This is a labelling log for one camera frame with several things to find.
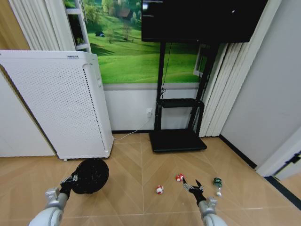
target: television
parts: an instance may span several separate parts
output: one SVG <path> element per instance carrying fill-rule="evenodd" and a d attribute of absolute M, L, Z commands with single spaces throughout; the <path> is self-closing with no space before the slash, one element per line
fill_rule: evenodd
<path fill-rule="evenodd" d="M 142 0 L 142 41 L 248 42 L 268 0 Z"/>

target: herringbone floor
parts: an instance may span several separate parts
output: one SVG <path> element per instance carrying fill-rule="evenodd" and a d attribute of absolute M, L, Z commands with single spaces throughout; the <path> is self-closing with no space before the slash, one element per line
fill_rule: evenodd
<path fill-rule="evenodd" d="M 219 138 L 204 138 L 202 152 L 156 154 L 147 134 L 116 140 L 106 159 L 110 176 L 94 194 L 71 193 L 63 226 L 201 226 L 194 197 L 175 175 L 198 179 L 213 196 L 214 177 L 223 180 L 218 215 L 229 226 L 299 226 L 301 213 L 257 175 Z M 21 226 L 45 206 L 45 191 L 59 185 L 81 160 L 56 157 L 0 159 L 0 225 Z M 164 193 L 155 193 L 157 185 Z"/>
<path fill-rule="evenodd" d="M 280 183 L 299 199 L 301 199 L 301 173 L 292 175 L 280 181 Z"/>

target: black baseboard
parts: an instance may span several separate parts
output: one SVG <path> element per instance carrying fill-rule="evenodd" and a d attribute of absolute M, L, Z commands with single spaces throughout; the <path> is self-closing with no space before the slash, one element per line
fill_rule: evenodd
<path fill-rule="evenodd" d="M 294 204 L 299 210 L 301 210 L 301 200 L 291 193 L 286 187 L 284 187 L 278 180 L 272 176 L 265 177 L 282 195 L 284 195 L 292 204 Z"/>
<path fill-rule="evenodd" d="M 135 133 L 150 133 L 152 129 L 138 130 Z M 112 130 L 112 133 L 132 133 L 134 130 Z"/>
<path fill-rule="evenodd" d="M 235 147 L 230 141 L 228 141 L 222 134 L 219 135 L 220 139 L 228 145 L 240 158 L 242 158 L 253 169 L 257 166 L 251 159 L 243 154 L 237 147 Z"/>

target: trees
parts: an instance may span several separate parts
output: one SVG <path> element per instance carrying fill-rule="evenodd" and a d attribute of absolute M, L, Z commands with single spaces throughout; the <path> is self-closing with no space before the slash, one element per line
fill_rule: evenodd
<path fill-rule="evenodd" d="M 107 33 L 107 39 L 109 41 L 109 43 L 113 43 L 113 40 L 114 40 L 114 31 L 112 29 L 108 30 L 108 33 Z"/>
<path fill-rule="evenodd" d="M 132 16 L 132 18 L 131 18 L 131 23 L 132 23 L 132 24 L 136 24 L 136 23 L 137 23 L 137 16 L 136 16 L 136 13 L 135 13 L 135 12 L 133 13 L 133 16 Z"/>
<path fill-rule="evenodd" d="M 124 22 L 123 23 L 123 35 L 124 35 L 124 40 L 128 40 L 128 37 L 131 33 L 131 27 L 128 23 Z"/>
<path fill-rule="evenodd" d="M 117 0 L 117 2 L 122 7 L 127 7 L 130 4 L 128 0 Z"/>
<path fill-rule="evenodd" d="M 141 20 L 141 11 L 140 10 L 137 13 L 137 18 L 139 18 Z"/>
<path fill-rule="evenodd" d="M 74 1 L 64 0 L 64 4 L 66 8 L 76 8 Z"/>
<path fill-rule="evenodd" d="M 95 0 L 84 0 L 84 4 L 94 5 L 95 4 Z"/>
<path fill-rule="evenodd" d="M 90 21 L 92 25 L 100 24 L 101 9 L 99 6 L 86 4 L 85 11 L 86 11 L 87 20 Z"/>
<path fill-rule="evenodd" d="M 111 4 L 112 4 L 112 0 L 102 0 L 102 7 L 105 13 L 109 12 Z"/>
<path fill-rule="evenodd" d="M 110 16 L 116 16 L 116 9 L 115 9 L 115 7 L 110 7 L 110 9 L 109 9 L 109 15 Z"/>
<path fill-rule="evenodd" d="M 140 18 L 140 15 L 138 14 L 139 12 L 141 13 L 141 4 L 140 4 L 140 1 L 136 2 L 136 6 L 135 8 L 133 9 L 136 13 L 137 13 L 137 19 Z"/>

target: red and white toy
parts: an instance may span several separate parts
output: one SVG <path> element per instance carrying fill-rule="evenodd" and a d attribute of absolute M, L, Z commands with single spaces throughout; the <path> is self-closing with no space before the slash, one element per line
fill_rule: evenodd
<path fill-rule="evenodd" d="M 158 185 L 156 192 L 157 192 L 157 194 L 162 194 L 163 190 L 164 190 L 164 187 L 161 185 Z"/>
<path fill-rule="evenodd" d="M 177 182 L 181 182 L 181 181 L 183 181 L 184 177 L 185 176 L 182 173 L 180 173 L 177 176 L 175 176 L 175 179 L 176 179 Z"/>

